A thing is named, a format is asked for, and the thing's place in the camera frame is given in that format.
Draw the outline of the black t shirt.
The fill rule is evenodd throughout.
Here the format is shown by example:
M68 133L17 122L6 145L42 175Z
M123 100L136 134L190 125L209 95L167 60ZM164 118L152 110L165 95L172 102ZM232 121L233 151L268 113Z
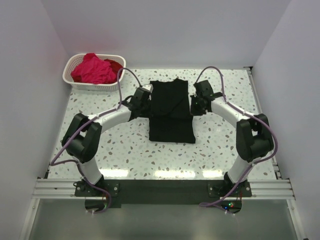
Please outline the black t shirt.
M149 140L163 143L195 144L193 116L190 113L188 82L151 81Z

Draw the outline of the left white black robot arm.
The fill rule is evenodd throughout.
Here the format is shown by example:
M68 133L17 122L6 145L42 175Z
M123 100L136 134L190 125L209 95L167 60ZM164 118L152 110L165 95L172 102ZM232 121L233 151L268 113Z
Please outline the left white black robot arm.
M147 117L152 92L151 84L142 85L133 96L121 100L117 108L96 115L78 113L73 117L62 139L62 149L78 162L80 173L91 185L98 187L104 179L95 160L101 135L122 123Z

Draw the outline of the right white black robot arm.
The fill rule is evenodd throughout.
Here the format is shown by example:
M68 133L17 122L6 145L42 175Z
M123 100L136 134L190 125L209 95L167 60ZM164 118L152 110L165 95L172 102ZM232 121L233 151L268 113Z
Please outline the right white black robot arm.
M193 85L190 112L194 116L214 113L235 128L237 157L232 167L224 174L228 185L247 180L251 168L274 149L273 137L266 115L252 115L227 101L222 92L214 92L205 80Z

